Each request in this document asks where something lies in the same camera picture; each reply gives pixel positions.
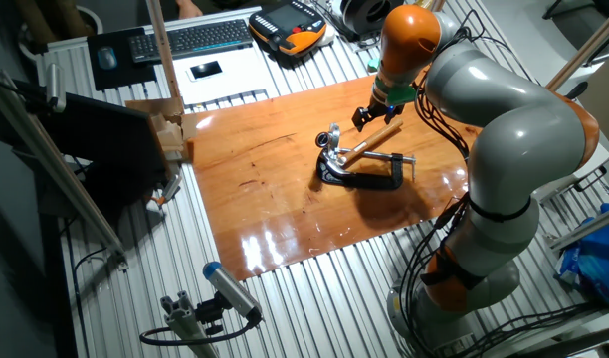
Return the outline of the bare person hand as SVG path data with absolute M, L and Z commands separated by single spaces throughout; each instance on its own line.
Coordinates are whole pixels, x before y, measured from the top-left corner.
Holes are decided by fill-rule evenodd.
M 180 19 L 200 17 L 202 10 L 192 0 L 176 0 Z

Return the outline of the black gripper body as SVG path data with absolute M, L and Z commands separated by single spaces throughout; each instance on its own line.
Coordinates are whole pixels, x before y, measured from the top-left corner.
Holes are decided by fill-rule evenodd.
M 370 118 L 378 118 L 382 116 L 392 118 L 402 113 L 402 106 L 386 105 L 376 100 L 369 104 L 367 111 Z

